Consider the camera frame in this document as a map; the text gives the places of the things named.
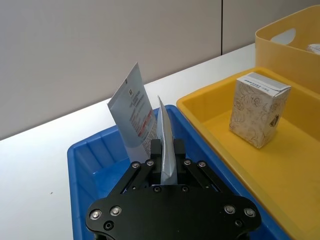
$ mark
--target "blue plastic tray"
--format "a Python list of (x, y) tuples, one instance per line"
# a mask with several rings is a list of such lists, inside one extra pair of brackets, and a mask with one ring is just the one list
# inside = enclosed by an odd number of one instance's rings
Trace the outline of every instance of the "blue plastic tray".
[[(173, 105), (166, 106), (173, 135), (184, 140), (186, 154), (194, 162), (204, 160), (238, 195), (253, 201), (262, 217), (262, 226), (251, 233), (252, 240), (290, 239), (229, 171), (213, 150)], [(130, 161), (116, 126), (98, 132), (74, 145), (68, 152), (73, 238), (92, 240), (85, 224), (89, 206), (106, 197), (127, 170)]]

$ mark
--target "yellow basket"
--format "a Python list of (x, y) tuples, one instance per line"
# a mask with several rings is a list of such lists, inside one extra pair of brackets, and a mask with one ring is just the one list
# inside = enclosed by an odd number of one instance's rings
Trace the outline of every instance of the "yellow basket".
[[(251, 72), (292, 86), (277, 132), (261, 149), (229, 131), (236, 79)], [(291, 237), (320, 240), (320, 94), (256, 67), (179, 99), (177, 107)]]
[[(289, 30), (295, 31), (295, 37), (288, 45), (271, 41)], [(320, 94), (320, 55), (307, 51), (310, 44), (320, 44), (320, 5), (259, 29), (255, 33), (255, 65)]]

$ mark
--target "small box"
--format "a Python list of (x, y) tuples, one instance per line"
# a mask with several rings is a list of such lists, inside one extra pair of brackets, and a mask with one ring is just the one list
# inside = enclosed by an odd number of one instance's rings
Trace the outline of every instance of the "small box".
[(256, 148), (274, 134), (291, 86), (251, 72), (236, 80), (230, 130)]

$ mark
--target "yellow plastic tray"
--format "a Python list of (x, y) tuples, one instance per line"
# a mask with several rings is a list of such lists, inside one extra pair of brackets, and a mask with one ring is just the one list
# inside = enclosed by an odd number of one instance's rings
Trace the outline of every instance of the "yellow plastic tray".
[[(271, 142), (257, 149), (229, 131), (236, 79), (250, 72), (292, 86)], [(320, 95), (256, 67), (199, 89), (177, 107), (294, 239), (320, 240)]]

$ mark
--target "white table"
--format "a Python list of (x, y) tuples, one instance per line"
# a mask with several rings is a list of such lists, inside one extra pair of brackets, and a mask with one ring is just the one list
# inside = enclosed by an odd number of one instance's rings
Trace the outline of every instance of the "white table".
[[(255, 45), (145, 85), (152, 107), (165, 105), (254, 67)], [(115, 124), (105, 100), (0, 141), (0, 239), (73, 239), (68, 148)]]

